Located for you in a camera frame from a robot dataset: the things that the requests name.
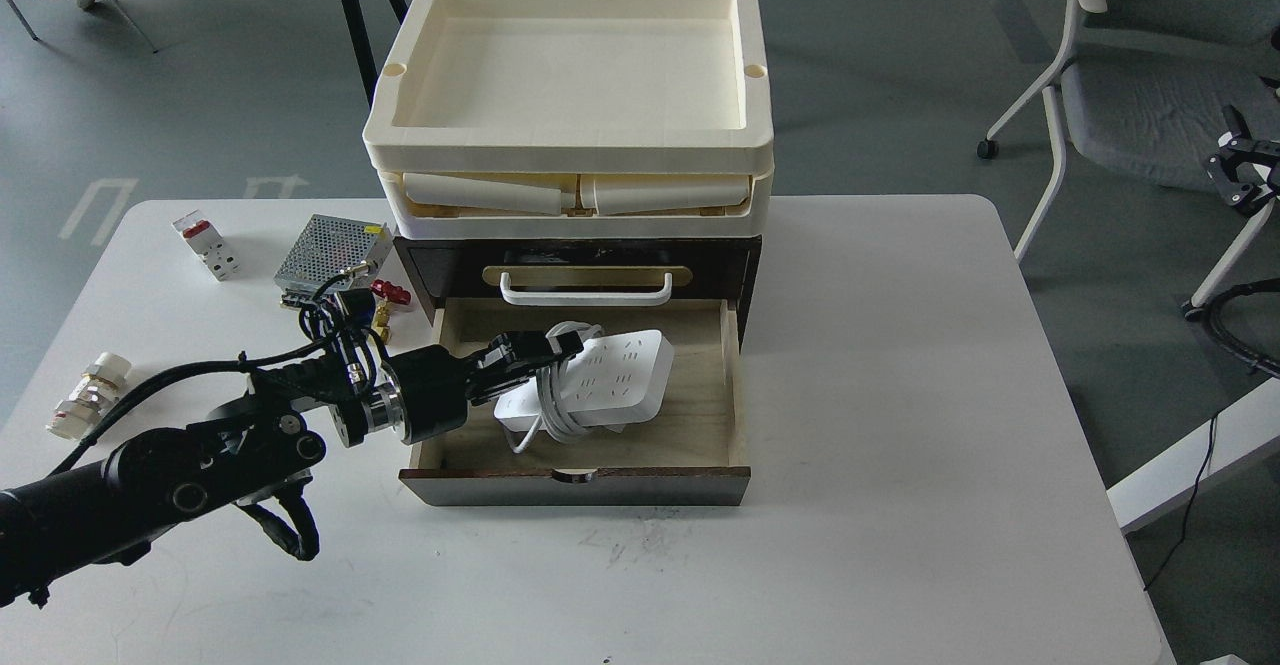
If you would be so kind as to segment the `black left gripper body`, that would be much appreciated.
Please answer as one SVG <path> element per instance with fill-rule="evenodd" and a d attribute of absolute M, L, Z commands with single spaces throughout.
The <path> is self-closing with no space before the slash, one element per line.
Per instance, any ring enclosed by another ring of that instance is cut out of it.
<path fill-rule="evenodd" d="M 390 356 L 385 370 L 401 411 L 396 431 L 404 445 L 462 427 L 468 407 L 488 402 L 499 384 L 498 370 L 481 368 L 477 356 L 457 358 L 439 343 Z"/>

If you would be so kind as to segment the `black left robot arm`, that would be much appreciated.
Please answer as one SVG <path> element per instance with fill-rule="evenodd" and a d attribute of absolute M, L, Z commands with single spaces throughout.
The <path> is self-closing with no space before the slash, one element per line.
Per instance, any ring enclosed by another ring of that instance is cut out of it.
<path fill-rule="evenodd" d="M 584 350 L 595 327 L 500 332 L 465 358 L 430 345 L 389 356 L 372 331 L 375 295 L 348 286 L 355 269 L 325 279 L 300 306 L 301 349 L 273 358 L 197 361 L 146 379 L 47 477 L 3 491 L 3 602 L 49 601 L 50 584 L 90 564 L 131 565 L 182 522 L 234 504 L 291 556 L 317 555 L 303 489 L 325 457 L 306 411 L 329 407 L 344 446 L 394 428 L 406 445 L 462 427 L 481 405 Z M 247 390 L 180 428 L 150 428 L 104 460 L 87 448 L 155 393 L 206 373 L 244 373 Z"/>

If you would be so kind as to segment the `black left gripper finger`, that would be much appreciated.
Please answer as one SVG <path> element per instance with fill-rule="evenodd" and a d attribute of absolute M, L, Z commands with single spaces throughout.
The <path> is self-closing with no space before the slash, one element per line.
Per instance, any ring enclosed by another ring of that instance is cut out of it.
<path fill-rule="evenodd" d="M 522 382 L 535 379 L 539 370 L 545 370 L 547 364 L 493 364 L 484 368 L 474 368 L 468 373 L 468 402 L 471 405 L 483 405 L 485 402 L 494 402 L 503 393 L 509 393 L 520 387 Z"/>
<path fill-rule="evenodd" d="M 485 370 L 539 370 L 543 366 L 570 361 L 584 350 L 577 331 L 548 334 L 540 331 L 499 332 L 485 350 Z"/>

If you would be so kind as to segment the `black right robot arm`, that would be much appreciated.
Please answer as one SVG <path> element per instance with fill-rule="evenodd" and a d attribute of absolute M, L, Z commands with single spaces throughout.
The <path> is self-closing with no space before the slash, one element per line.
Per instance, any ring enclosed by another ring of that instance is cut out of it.
<path fill-rule="evenodd" d="M 1263 372 L 1277 379 L 1277 361 L 1239 340 L 1222 322 L 1222 309 L 1228 302 L 1256 293 L 1276 293 L 1277 279 L 1261 279 L 1231 286 L 1222 293 L 1216 292 L 1272 214 L 1277 197 L 1277 141 L 1254 138 L 1243 114 L 1233 105 L 1222 107 L 1222 116 L 1228 132 L 1219 138 L 1216 153 L 1204 160 L 1204 170 L 1224 203 L 1245 217 L 1247 223 L 1204 283 L 1193 293 L 1190 301 L 1185 302 L 1184 318 L 1197 318 L 1216 345 L 1228 350 L 1235 359 L 1243 361 L 1253 372 Z"/>

